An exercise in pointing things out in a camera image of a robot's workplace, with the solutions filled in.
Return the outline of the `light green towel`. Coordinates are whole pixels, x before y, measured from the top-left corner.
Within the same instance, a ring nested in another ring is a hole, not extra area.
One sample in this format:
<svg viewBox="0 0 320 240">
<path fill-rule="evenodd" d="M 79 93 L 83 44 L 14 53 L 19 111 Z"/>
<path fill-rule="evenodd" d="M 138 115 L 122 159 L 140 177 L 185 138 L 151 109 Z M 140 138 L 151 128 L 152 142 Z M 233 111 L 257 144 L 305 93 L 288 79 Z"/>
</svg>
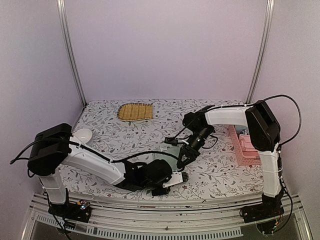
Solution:
<svg viewBox="0 0 320 240">
<path fill-rule="evenodd" d="M 160 147 L 156 148 L 155 151 L 167 153 L 167 154 L 173 155 L 177 158 L 180 153 L 180 147 L 179 146 L 160 146 Z M 153 153 L 152 157 L 153 157 L 153 160 L 165 160 L 170 165 L 173 172 L 177 172 L 180 170 L 177 167 L 178 160 L 172 156 L 160 154 L 160 153 Z"/>
</svg>

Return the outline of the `pink towel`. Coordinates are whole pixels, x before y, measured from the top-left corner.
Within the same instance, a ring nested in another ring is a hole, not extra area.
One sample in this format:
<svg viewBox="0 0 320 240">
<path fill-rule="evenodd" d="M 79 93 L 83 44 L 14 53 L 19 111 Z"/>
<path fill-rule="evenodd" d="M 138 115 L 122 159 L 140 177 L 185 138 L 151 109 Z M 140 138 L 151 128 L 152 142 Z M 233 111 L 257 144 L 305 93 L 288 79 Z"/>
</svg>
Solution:
<svg viewBox="0 0 320 240">
<path fill-rule="evenodd" d="M 242 154 L 246 158 L 259 159 L 258 151 L 253 147 L 249 135 L 239 135 L 239 143 Z"/>
</svg>

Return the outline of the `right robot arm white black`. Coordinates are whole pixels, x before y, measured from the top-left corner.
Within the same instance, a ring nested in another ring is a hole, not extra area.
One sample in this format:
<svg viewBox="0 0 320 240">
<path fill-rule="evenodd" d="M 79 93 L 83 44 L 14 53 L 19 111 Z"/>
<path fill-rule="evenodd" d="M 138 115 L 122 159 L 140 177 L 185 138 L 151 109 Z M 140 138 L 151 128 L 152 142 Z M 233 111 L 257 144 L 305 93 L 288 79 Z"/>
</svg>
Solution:
<svg viewBox="0 0 320 240">
<path fill-rule="evenodd" d="M 263 203 L 258 213 L 262 218 L 269 218 L 278 210 L 284 194 L 280 184 L 282 169 L 279 167 L 281 127 L 265 100 L 249 105 L 209 105 L 185 114 L 182 124 L 192 135 L 180 148 L 176 164 L 178 169 L 196 160 L 215 125 L 246 127 L 251 145 L 259 155 L 263 172 Z"/>
</svg>

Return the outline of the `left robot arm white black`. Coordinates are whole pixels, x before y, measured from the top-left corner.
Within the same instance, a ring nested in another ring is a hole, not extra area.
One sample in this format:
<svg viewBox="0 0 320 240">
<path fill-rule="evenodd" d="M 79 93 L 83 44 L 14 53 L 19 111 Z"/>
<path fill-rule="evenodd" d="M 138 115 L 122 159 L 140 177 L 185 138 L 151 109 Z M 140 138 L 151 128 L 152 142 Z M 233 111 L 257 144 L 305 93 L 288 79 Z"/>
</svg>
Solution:
<svg viewBox="0 0 320 240">
<path fill-rule="evenodd" d="M 39 177 L 49 202 L 63 217 L 70 217 L 75 210 L 68 201 L 68 191 L 58 171 L 60 165 L 83 170 L 112 186 L 131 192 L 162 188 L 173 174 L 172 167 L 163 159 L 150 163 L 132 163 L 128 158 L 111 160 L 74 136 L 72 127 L 67 123 L 38 133 L 34 141 L 25 146 L 10 163 L 20 161 L 27 150 L 30 150 L 28 170 Z"/>
</svg>

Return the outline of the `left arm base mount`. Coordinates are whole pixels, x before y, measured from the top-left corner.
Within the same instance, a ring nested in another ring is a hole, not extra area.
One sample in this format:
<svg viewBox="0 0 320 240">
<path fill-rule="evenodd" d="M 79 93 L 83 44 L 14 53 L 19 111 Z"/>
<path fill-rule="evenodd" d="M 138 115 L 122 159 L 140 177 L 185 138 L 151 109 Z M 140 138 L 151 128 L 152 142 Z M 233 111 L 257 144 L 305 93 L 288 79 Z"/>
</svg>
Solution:
<svg viewBox="0 0 320 240">
<path fill-rule="evenodd" d="M 64 204 L 53 204 L 50 202 L 48 212 L 53 216 L 61 217 L 63 220 L 88 223 L 92 208 L 90 207 L 90 202 L 86 200 L 81 199 L 76 203 L 67 200 Z"/>
</svg>

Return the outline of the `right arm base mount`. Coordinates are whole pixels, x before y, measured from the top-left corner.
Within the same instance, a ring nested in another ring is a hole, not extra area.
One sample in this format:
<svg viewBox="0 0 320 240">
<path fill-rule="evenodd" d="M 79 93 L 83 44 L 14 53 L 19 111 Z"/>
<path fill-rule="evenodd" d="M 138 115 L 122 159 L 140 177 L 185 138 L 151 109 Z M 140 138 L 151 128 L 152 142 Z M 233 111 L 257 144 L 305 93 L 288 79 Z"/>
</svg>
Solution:
<svg viewBox="0 0 320 240">
<path fill-rule="evenodd" d="M 251 223 L 277 217 L 282 215 L 284 212 L 282 205 L 272 208 L 270 205 L 260 203 L 242 207 L 239 210 L 239 215 L 243 218 L 245 223 Z"/>
</svg>

